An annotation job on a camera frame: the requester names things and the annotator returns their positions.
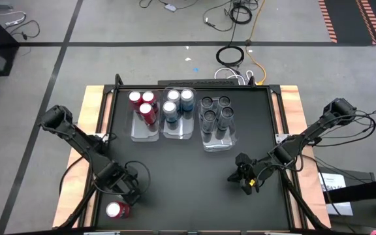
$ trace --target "can lid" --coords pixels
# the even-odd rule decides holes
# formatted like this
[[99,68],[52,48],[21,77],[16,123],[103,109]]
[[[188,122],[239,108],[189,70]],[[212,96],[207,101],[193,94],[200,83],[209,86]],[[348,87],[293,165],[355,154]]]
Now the can lid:
[[176,104],[172,101],[166,101],[163,105],[163,111],[173,112],[176,110]]
[[181,92],[181,98],[183,101],[190,101],[191,99],[193,99],[193,97],[194,93],[190,89],[184,89]]
[[109,203],[109,205],[107,205],[106,212],[109,217],[115,217],[119,215],[120,211],[121,208],[117,202],[111,202]]
[[140,92],[138,91],[132,91],[129,95],[129,99],[131,101],[138,101],[140,99]]
[[142,114],[148,114],[150,112],[150,110],[151,110],[150,104],[144,103],[144,104],[140,105],[140,112]]
[[201,100],[201,104],[204,107],[210,107],[211,105],[213,105],[213,99],[211,99],[210,97],[204,97]]
[[170,99],[171,101],[178,100],[179,97],[180,97],[180,93],[177,90],[171,90],[168,93],[168,99]]
[[230,99],[228,97],[220,97],[219,104],[222,106],[228,106],[230,104]]
[[211,111],[211,110],[208,110],[204,114],[204,119],[207,120],[207,121],[214,121],[215,120],[215,112]]
[[223,108],[223,110],[221,111],[221,115],[223,115],[225,118],[231,118],[233,114],[233,109],[229,107]]
[[143,93],[143,100],[144,101],[152,101],[155,98],[155,95],[151,91],[147,91]]

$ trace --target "black metal bracket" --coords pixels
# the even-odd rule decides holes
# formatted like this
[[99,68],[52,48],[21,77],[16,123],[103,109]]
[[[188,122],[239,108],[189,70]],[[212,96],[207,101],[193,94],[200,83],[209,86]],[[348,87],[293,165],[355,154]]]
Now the black metal bracket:
[[281,94],[281,86],[280,85],[268,85],[269,88],[277,95]]
[[120,86],[124,85],[123,80],[121,79],[119,74],[116,74],[114,85],[116,85],[116,89],[119,89]]

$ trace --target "metal frame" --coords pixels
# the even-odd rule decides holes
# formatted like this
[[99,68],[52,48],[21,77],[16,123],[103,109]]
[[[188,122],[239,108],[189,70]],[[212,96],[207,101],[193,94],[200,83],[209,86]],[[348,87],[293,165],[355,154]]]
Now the metal frame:
[[[98,123],[97,123],[97,132],[101,131],[102,128],[102,119],[104,118],[104,113],[105,113],[105,108],[106,108],[106,98],[107,96],[112,92],[112,104],[110,107],[110,114],[108,117],[108,126],[107,126],[107,132],[110,133],[112,131],[112,124],[114,120],[114,110],[116,108],[116,103],[117,103],[117,95],[118,92],[120,91],[129,91],[132,89],[165,89],[168,86],[158,86],[158,85],[123,85],[123,82],[121,81],[121,78],[116,75],[116,84],[115,85],[105,85],[104,86],[104,91],[102,95],[102,103],[100,107],[100,112],[99,112],[99,117],[98,117]],[[274,134],[278,133],[278,128],[277,128],[277,122],[275,118],[275,112],[274,112],[274,103],[272,102],[272,91],[274,86],[256,86],[255,83],[251,82],[249,86],[216,86],[216,85],[192,85],[189,86],[193,89],[236,89],[236,90],[247,90],[250,91],[251,89],[265,89],[267,90],[268,94],[268,100],[269,100],[269,107],[270,107],[270,113],[271,113],[271,122],[272,122],[272,127],[273,127],[273,132]],[[277,103],[280,111],[280,116],[281,116],[281,122],[283,124],[283,131],[284,133],[288,133],[288,126],[287,126],[287,120],[285,116],[285,110],[283,106],[283,101],[282,101],[282,96],[280,92],[275,92],[277,95]],[[276,145],[276,140],[275,136],[272,136],[274,145]],[[297,188],[297,190],[301,193],[300,190],[300,185],[298,182],[298,175],[295,172],[291,172],[292,174],[292,180],[294,182],[294,186]],[[89,188],[88,180],[86,183],[85,191]],[[295,228],[294,224],[294,216],[292,214],[292,205],[291,205],[291,199],[289,195],[289,191],[283,186],[283,194],[284,194],[284,199],[285,199],[285,207],[287,210],[287,219],[288,219],[288,224],[289,228]],[[92,216],[91,216],[91,223],[90,226],[95,226],[97,223],[97,211],[98,211],[98,205],[100,202],[100,194],[98,192],[95,193],[95,201],[94,201],[94,207],[92,211]],[[301,209],[298,211],[300,215],[300,220],[302,224],[302,228],[307,228],[307,219],[304,216],[304,213]],[[78,226],[82,227],[84,225],[84,220],[86,216],[86,210],[82,213]]]

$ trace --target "white cable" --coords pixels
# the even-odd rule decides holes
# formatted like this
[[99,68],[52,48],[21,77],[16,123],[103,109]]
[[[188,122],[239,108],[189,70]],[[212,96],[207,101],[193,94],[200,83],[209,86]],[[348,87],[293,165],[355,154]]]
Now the white cable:
[[16,11],[16,12],[9,12],[9,13],[5,13],[5,14],[0,14],[0,16],[8,16],[10,14],[17,14],[17,13],[26,14],[24,11]]
[[234,72],[234,70],[232,70],[232,69],[230,69],[230,68],[226,68],[226,67],[224,67],[224,68],[221,68],[221,69],[219,69],[219,70],[217,70],[217,71],[215,72],[215,74],[214,74],[214,79],[217,79],[217,74],[218,74],[220,71],[223,71],[223,70],[228,70],[228,71],[230,71],[230,72],[233,74],[233,75],[227,77],[226,79],[236,77],[236,78],[239,80],[239,78],[240,78],[240,79],[242,79],[242,81],[243,81],[243,85],[246,85],[246,83],[249,82],[249,80],[250,80],[249,73],[251,73],[252,76],[253,76],[253,72],[252,72],[251,70],[248,70],[248,71],[246,72],[246,76],[247,76],[247,82],[246,82],[245,78],[244,78],[242,75],[236,74],[236,72]]
[[233,78],[233,77],[236,77],[238,80],[239,80],[239,78],[242,79],[242,81],[243,81],[243,85],[246,85],[245,78],[243,78],[243,76],[240,76],[240,75],[237,75],[237,74],[236,74],[236,75],[229,76],[229,77],[227,77],[226,79]]
[[247,82],[248,82],[248,83],[249,83],[249,81],[250,81],[250,79],[251,79],[251,77],[252,77],[252,76],[249,76],[249,73],[251,73],[252,76],[253,76],[253,71],[251,71],[251,70],[246,71],[246,76],[247,76]]
[[242,79],[244,85],[245,85],[245,79],[243,78],[243,76],[241,76],[241,75],[239,75],[239,74],[236,74],[236,72],[234,72],[232,69],[230,69],[230,68],[226,68],[226,67],[223,67],[223,68],[217,70],[217,71],[215,72],[215,74],[214,74],[214,79],[217,79],[217,74],[218,74],[220,71],[223,71],[223,70],[228,70],[228,71],[232,72],[233,75],[232,75],[232,76],[229,76],[228,78],[232,78],[232,77],[235,76],[235,77],[239,80],[239,77],[240,77],[240,78]]
[[23,14],[23,17],[21,17],[21,18],[18,19],[18,20],[11,21],[11,22],[5,22],[5,25],[6,25],[6,26],[17,25],[17,24],[19,24],[20,22],[22,22],[23,20],[25,20],[25,16],[26,16],[27,14],[26,14],[24,11],[9,12],[9,13],[5,13],[5,14],[0,14],[0,16],[8,16],[8,15],[11,15],[11,14],[17,14],[17,13],[22,13],[22,14]]

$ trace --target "metal clamp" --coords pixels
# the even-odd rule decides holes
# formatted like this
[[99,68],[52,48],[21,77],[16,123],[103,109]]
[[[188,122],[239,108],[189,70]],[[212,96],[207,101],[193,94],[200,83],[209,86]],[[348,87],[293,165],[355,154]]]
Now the metal clamp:
[[277,144],[280,144],[284,139],[290,137],[290,134],[275,134],[275,140]]

